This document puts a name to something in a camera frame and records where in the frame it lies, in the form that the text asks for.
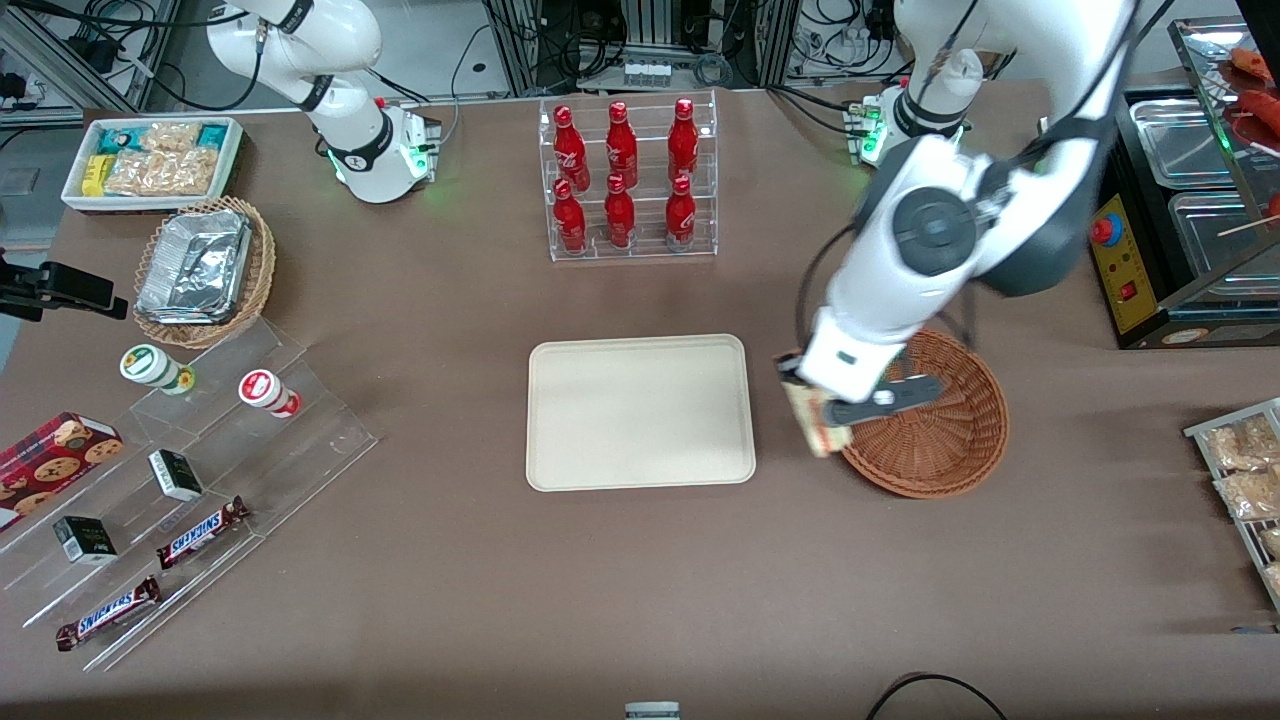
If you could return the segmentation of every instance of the wicker basket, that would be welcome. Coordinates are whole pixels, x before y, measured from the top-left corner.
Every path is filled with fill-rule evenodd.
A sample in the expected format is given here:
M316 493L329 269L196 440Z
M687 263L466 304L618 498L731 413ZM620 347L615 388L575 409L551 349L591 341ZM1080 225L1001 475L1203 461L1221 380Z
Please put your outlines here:
M212 213L215 210L236 210L243 213L253 223L253 237L250 240L250 255L244 263L244 282L241 287L239 310L230 322L221 325L161 325L152 323L138 315L134 302L133 319L142 327L142 332L156 342L178 345L191 350L204 350L219 340L234 333L239 328L248 327L255 318L262 314L266 305L266 296L271 292L271 273L275 270L275 240L271 237L271 228L266 227L262 215L243 200L236 197L219 197L191 208L178 210L179 214ZM151 242L142 252L142 263L133 281L134 297L142 292L142 281L147 277L147 268L151 266L151 255L156 249L156 238L160 229L151 233Z
M970 491L1005 455L1009 406L1000 384L950 336L920 331L906 351L916 373L942 382L942 397L854 425L842 454L868 480L897 495L932 498ZM900 377L895 366L890 378Z

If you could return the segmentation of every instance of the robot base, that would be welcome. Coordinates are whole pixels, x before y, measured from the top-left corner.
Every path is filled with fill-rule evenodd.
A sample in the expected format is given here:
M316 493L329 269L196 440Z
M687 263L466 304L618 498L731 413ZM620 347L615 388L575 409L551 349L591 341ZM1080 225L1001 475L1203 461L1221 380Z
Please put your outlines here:
M369 170L343 168L329 154L338 179L365 202L390 202L421 182L435 181L440 160L439 124L428 126L421 115L401 108L384 108L383 113L392 120L393 140Z

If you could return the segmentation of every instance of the cookie box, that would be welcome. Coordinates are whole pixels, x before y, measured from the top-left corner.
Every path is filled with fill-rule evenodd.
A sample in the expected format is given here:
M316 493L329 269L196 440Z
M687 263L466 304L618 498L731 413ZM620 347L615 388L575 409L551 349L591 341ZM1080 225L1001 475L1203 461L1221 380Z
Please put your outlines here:
M224 126L227 135L223 137L221 147L218 152L218 165L214 168L214 178L209 183L209 192L205 195L172 195L161 197L115 197L84 195L81 182L84 179L90 161L99 151L102 133L145 126L151 122L183 122L201 123L204 126ZM93 120L84 128L84 137L81 140L79 151L76 152L76 161L67 174L63 184L63 202L68 208L74 208L81 213L150 213L163 210L175 210L206 200L216 200L223 196L227 183L230 181L232 169L236 165L236 154L239 151L241 137L243 135L241 124L225 115L166 115L164 118L111 118Z
M115 428L63 413L0 452L0 532L122 448Z

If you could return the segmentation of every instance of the snickers bar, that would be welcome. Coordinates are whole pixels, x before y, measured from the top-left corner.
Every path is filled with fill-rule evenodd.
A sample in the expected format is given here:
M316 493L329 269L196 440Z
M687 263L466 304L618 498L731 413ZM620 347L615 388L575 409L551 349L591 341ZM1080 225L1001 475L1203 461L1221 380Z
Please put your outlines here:
M160 556L160 568L163 570L173 568L183 557L191 555L196 548L214 539L223 530L241 521L247 515L248 507L244 507L244 501L237 495L234 500L219 507L218 512L205 518L204 521L179 536L178 539L157 550L156 555Z
M68 623L58 628L58 650L60 652L72 650L87 641L93 633L148 602L160 602L160 584L151 575L142 580L141 585L99 607L96 612L82 618L79 623Z

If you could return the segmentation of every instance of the yellow control panel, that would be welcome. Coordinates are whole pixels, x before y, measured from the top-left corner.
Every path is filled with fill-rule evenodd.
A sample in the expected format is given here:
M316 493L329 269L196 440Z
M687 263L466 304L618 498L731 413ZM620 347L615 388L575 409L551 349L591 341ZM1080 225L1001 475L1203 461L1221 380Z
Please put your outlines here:
M1120 332L1126 333L1155 315L1156 293L1151 290L1119 195L1093 215L1089 247L1102 275L1111 316Z

